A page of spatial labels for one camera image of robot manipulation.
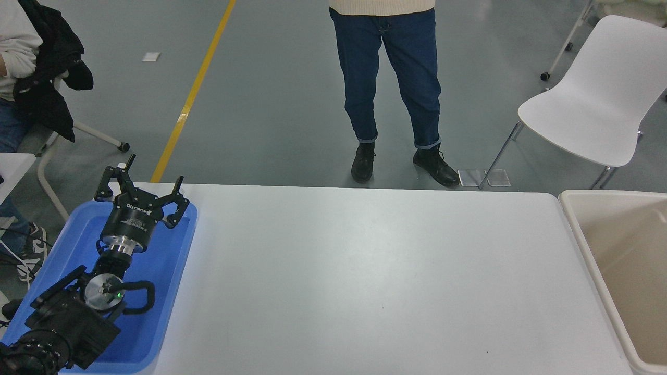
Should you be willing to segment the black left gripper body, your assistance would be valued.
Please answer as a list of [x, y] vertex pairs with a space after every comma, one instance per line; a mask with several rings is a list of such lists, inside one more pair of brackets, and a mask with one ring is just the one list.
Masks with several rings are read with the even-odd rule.
[[157, 200], [157, 195], [144, 191], [117, 195], [100, 240], [110, 245], [113, 239], [125, 237], [135, 242], [136, 247], [147, 248], [157, 222], [164, 216]]

